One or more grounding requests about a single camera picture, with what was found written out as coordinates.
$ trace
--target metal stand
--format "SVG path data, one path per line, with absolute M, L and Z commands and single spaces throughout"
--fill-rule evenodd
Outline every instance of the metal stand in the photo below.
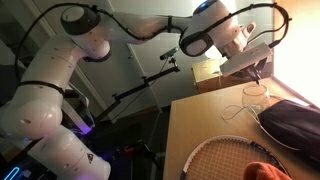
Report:
M 133 88 L 133 89 L 131 89 L 129 91 L 126 91 L 126 92 L 124 92 L 122 94 L 119 94 L 119 95 L 117 95 L 117 94 L 112 95 L 113 98 L 115 99 L 115 102 L 113 104 L 111 104 L 111 106 L 109 106 L 106 110 L 104 110 L 95 119 L 95 122 L 98 123 L 101 120 L 103 120 L 104 117 L 106 117 L 114 108 L 116 108 L 121 103 L 121 99 L 123 99 L 123 98 L 125 98 L 127 96 L 130 96 L 131 94 L 134 94 L 134 93 L 136 93 L 136 92 L 148 87 L 149 86 L 149 82 L 154 81 L 154 80 L 156 80 L 158 78 L 161 78 L 163 76 L 166 76 L 167 74 L 170 74 L 172 72 L 179 72 L 180 71 L 180 69 L 178 68 L 178 65 L 176 64 L 176 60 L 175 60 L 175 58 L 173 56 L 171 57 L 169 63 L 173 64 L 172 68 L 169 68 L 169 69 L 167 69 L 165 71 L 162 71 L 162 72 L 160 72 L 158 74 L 155 74 L 155 75 L 153 75 L 151 77 L 148 77 L 148 78 L 147 77 L 142 77 L 143 84 L 141 84 L 140 86 L 137 86 L 137 87 L 135 87 L 135 88 Z
M 260 60 L 257 65 L 251 64 L 250 66 L 240 70 L 239 72 L 236 72 L 233 74 L 233 76 L 239 77 L 239 78 L 248 78 L 252 81 L 255 81 L 258 85 L 260 85 L 260 74 L 262 70 L 264 69 L 264 66 L 267 63 L 268 58 L 264 58 Z

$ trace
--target table surface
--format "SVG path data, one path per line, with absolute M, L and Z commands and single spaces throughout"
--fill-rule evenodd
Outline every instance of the table surface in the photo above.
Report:
M 218 135 L 241 136 L 259 143 L 281 161 L 293 179 L 320 179 L 319 171 L 299 160 L 292 151 L 273 141 L 245 111 L 242 111 L 229 121 L 224 121 L 221 118 L 221 113 L 227 106 L 242 106 L 242 89 L 248 84 L 241 84 L 172 102 L 163 174 L 164 180 L 179 179 L 184 164 L 194 148 L 206 139 Z M 263 79 L 261 84 L 268 87 L 270 94 L 285 99 L 294 98 L 293 94 L 272 78 Z M 271 98 L 272 104 L 277 101 L 279 100 Z
M 226 59 L 208 59 L 193 64 L 192 71 L 195 82 L 198 83 L 211 78 L 218 78 L 220 74 L 213 72 L 220 71 L 220 65 L 224 62 L 226 62 Z

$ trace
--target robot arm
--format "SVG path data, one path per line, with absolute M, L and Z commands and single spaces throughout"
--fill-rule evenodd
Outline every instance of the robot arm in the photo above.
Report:
M 76 6 L 63 12 L 61 23 L 76 44 L 89 52 L 99 49 L 97 45 L 103 41 L 142 44 L 160 33 L 168 32 L 181 34 L 179 46 L 188 56 L 200 56 L 214 45 L 225 56 L 231 57 L 244 50 L 255 24 L 251 24 L 250 29 L 246 27 L 241 30 L 236 21 L 230 18 L 209 32 L 202 33 L 229 14 L 223 3 L 217 0 L 205 1 L 194 11 L 192 17 L 186 18 L 122 12 L 110 14 L 100 9 L 94 11 Z M 102 60 L 101 55 L 97 57 L 95 54 L 97 53 L 90 54 L 91 60 Z
M 142 44 L 164 32 L 180 33 L 180 48 L 192 57 L 203 54 L 212 45 L 230 59 L 242 59 L 241 63 L 247 63 L 246 57 L 251 63 L 252 59 L 258 61 L 267 55 L 258 53 L 256 56 L 255 48 L 242 53 L 255 24 L 241 30 L 228 18 L 220 26 L 208 30 L 210 25 L 228 15 L 227 8 L 219 0 L 205 1 L 187 18 L 111 15 L 89 6 L 66 9 L 61 23 L 71 38 L 52 37 L 40 49 L 11 104 L 0 117 L 0 132 L 13 139 L 42 138 L 29 154 L 61 177 L 107 179 L 110 165 L 60 125 L 63 93 L 78 60 L 101 62 L 110 56 L 109 41 Z M 240 70 L 234 63 L 227 66 L 233 67 L 232 71 Z

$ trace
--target wire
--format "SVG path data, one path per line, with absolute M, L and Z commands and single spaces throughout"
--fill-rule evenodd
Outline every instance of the wire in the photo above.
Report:
M 240 9 L 240 10 L 234 12 L 234 13 L 230 13 L 228 16 L 225 16 L 224 18 L 218 20 L 217 22 L 215 22 L 214 24 L 212 24 L 211 26 L 209 26 L 209 27 L 206 28 L 205 30 L 198 32 L 198 34 L 197 34 L 196 37 L 194 37 L 194 38 L 196 39 L 197 37 L 201 37 L 201 36 L 203 36 L 204 34 L 207 34 L 209 31 L 211 31 L 212 29 L 214 29 L 214 28 L 216 28 L 217 26 L 221 25 L 222 23 L 224 23 L 225 21 L 227 21 L 228 19 L 230 19 L 231 17 L 233 17 L 233 16 L 235 16 L 235 15 L 241 14 L 241 13 L 246 12 L 246 11 L 249 11 L 249 10 L 251 10 L 251 9 L 262 8 L 262 7 L 275 8 L 275 9 L 277 9 L 277 10 L 280 12 L 280 14 L 281 14 L 282 17 L 283 17 L 283 25 L 282 25 L 282 27 L 285 26 L 285 31 L 284 31 L 284 33 L 282 34 L 282 37 L 281 37 L 280 39 L 278 39 L 278 40 L 272 42 L 271 44 L 269 44 L 269 47 L 270 47 L 270 48 L 273 48 L 273 47 L 275 47 L 276 45 L 278 45 L 278 44 L 281 42 L 281 40 L 287 35 L 288 27 L 289 27 L 289 21 L 291 20 L 291 19 L 289 18 L 288 12 L 287 12 L 283 7 L 278 6 L 277 3 L 273 3 L 273 4 L 271 4 L 271 3 L 251 4 L 251 5 L 248 6 L 248 7 L 245 7 L 245 8 L 243 8 L 243 9 Z
M 166 61 L 164 62 L 164 64 L 163 64 L 163 66 L 162 66 L 162 68 L 161 68 L 161 70 L 160 70 L 159 73 L 162 72 L 162 70 L 163 70 L 164 66 L 167 64 L 167 62 L 168 62 L 168 58 L 167 58 Z M 154 80 L 154 81 L 151 83 L 151 85 L 149 85 L 149 86 L 148 86 L 146 89 L 144 89 L 141 93 L 139 93 L 131 102 L 129 102 L 129 103 L 127 104 L 127 106 L 126 106 L 125 108 L 123 108 L 123 110 L 122 110 L 120 113 L 118 113 L 114 118 L 112 118 L 111 121 L 113 121 L 114 119 L 116 119 L 116 118 L 117 118 L 118 116 L 120 116 L 126 109 L 128 109 L 128 107 L 129 107 L 135 100 L 137 100 L 144 92 L 146 92 L 156 81 L 157 81 L 157 79 Z
M 224 116 L 224 112 L 225 112 L 228 108 L 230 108 L 230 107 L 236 107 L 236 108 L 239 108 L 240 110 L 237 111 L 235 114 L 233 114 L 231 117 L 225 117 L 225 116 Z M 253 110 L 250 106 L 248 106 L 248 107 L 240 107 L 240 106 L 237 106 L 237 105 L 230 105 L 230 106 L 227 106 L 226 108 L 223 109 L 223 111 L 222 111 L 222 113 L 221 113 L 221 118 L 222 118 L 223 120 L 225 120 L 225 121 L 228 121 L 228 120 L 233 119 L 233 118 L 234 118 L 237 114 L 239 114 L 241 111 L 245 110 L 245 111 L 246 111 L 247 113 L 249 113 L 249 115 L 250 115 L 252 118 L 254 118 L 254 119 L 257 121 L 257 123 L 260 125 L 259 119 L 256 119 L 254 116 L 252 116 L 252 114 L 248 111 L 248 109 L 250 109 L 250 110 L 254 113 L 254 115 L 255 115 L 256 117 L 258 117 L 258 115 L 257 115 L 257 113 L 255 112 L 255 110 Z
M 279 28 L 277 28 L 277 29 L 262 31 L 261 33 L 259 33 L 258 35 L 256 35 L 256 36 L 253 37 L 252 39 L 250 39 L 250 40 L 247 42 L 247 44 L 252 43 L 253 41 L 255 41 L 256 39 L 258 39 L 260 36 L 262 36 L 262 35 L 265 34 L 265 33 L 277 32 L 277 31 L 281 30 L 285 25 L 286 25 L 286 23 L 283 22 L 283 24 L 282 24 Z
M 240 108 L 239 111 L 237 111 L 232 117 L 230 118 L 225 118 L 223 116 L 223 113 L 226 109 L 230 108 L 230 107 L 237 107 L 237 108 Z M 254 113 L 254 116 L 247 110 L 247 108 L 251 109 L 252 112 Z M 276 138 L 274 138 L 267 130 L 264 129 L 264 127 L 261 125 L 260 123 L 260 119 L 259 119 L 259 116 L 257 115 L 257 113 L 251 108 L 251 107 L 240 107 L 240 106 L 237 106 L 237 105 L 230 105 L 230 106 L 227 106 L 223 111 L 222 111 L 222 114 L 221 114 L 221 117 L 223 120 L 227 121 L 227 120 L 231 120 L 233 119 L 237 114 L 239 114 L 241 111 L 243 110 L 246 110 L 246 112 L 257 122 L 257 124 L 260 126 L 261 130 L 263 130 L 271 139 L 273 139 L 274 141 L 276 141 L 277 143 L 279 143 L 280 145 L 286 147 L 286 148 L 289 148 L 289 149 L 292 149 L 294 151 L 300 151 L 299 149 L 296 149 L 296 148 L 293 148 L 293 147 L 290 147 L 290 146 L 287 146 L 285 144 L 283 144 L 282 142 L 278 141 Z
M 146 40 L 153 39 L 154 37 L 156 37 L 157 35 L 159 35 L 159 34 L 162 33 L 163 31 L 168 30 L 169 28 L 179 30 L 181 34 L 184 33 L 184 31 L 183 31 L 180 27 L 177 27 L 177 26 L 170 26 L 170 27 L 164 26 L 164 27 L 160 28 L 158 31 L 153 32 L 153 34 L 152 34 L 151 36 L 148 36 L 148 37 L 138 37 L 138 36 L 136 36 L 135 34 L 131 33 L 128 28 L 124 27 L 124 26 L 113 16 L 113 14 L 111 14 L 111 13 L 109 13 L 109 12 L 103 10 L 103 9 L 97 9 L 97 11 L 100 12 L 100 13 L 102 13 L 102 14 L 105 14 L 105 15 L 107 15 L 108 17 L 110 17 L 111 19 L 113 19 L 123 31 L 125 31 L 128 35 L 130 35 L 131 37 L 133 37 L 133 38 L 136 39 L 136 40 L 146 41 Z

